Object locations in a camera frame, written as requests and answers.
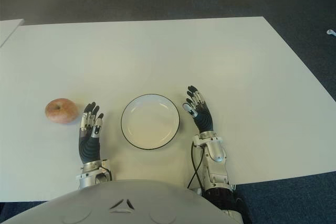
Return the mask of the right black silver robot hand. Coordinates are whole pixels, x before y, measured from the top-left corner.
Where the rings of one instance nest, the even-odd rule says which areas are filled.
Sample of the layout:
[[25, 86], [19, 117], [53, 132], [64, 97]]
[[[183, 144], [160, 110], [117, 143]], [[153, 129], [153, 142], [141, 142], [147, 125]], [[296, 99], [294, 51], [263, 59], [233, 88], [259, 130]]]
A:
[[194, 86], [187, 87], [186, 102], [183, 109], [193, 118], [199, 133], [213, 131], [213, 119], [210, 110], [200, 91]]

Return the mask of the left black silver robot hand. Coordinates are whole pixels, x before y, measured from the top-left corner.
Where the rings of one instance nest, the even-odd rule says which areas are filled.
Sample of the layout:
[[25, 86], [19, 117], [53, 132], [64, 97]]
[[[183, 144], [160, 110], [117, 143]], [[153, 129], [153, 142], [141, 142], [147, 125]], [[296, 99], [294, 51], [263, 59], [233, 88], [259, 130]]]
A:
[[101, 160], [100, 133], [103, 113], [98, 115], [99, 109], [95, 102], [89, 103], [81, 117], [78, 151], [83, 164]]

